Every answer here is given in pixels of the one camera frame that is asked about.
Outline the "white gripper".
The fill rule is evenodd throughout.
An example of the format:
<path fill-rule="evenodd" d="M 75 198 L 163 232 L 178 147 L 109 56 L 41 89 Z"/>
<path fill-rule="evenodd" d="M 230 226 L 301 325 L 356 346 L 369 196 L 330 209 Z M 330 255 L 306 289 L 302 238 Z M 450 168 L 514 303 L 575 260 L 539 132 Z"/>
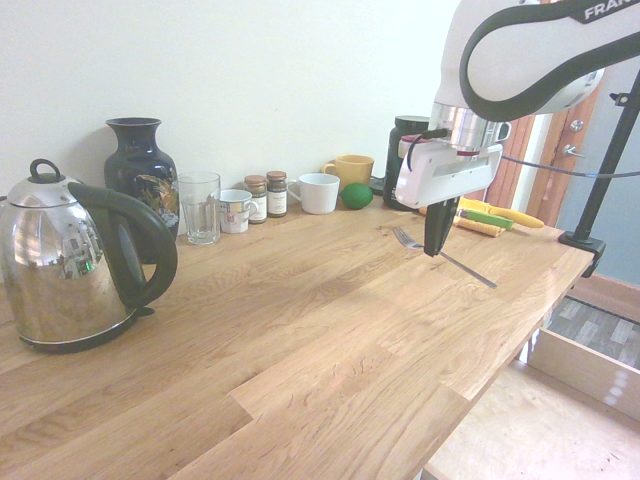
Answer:
<path fill-rule="evenodd" d="M 411 209 L 428 206 L 424 252 L 435 257 L 453 225 L 458 197 L 491 184 L 503 147 L 494 144 L 467 155 L 441 139 L 420 140 L 409 155 L 410 167 L 407 167 L 406 155 L 416 137 L 417 134 L 402 136 L 393 145 L 393 159 L 397 164 L 393 198 Z"/>

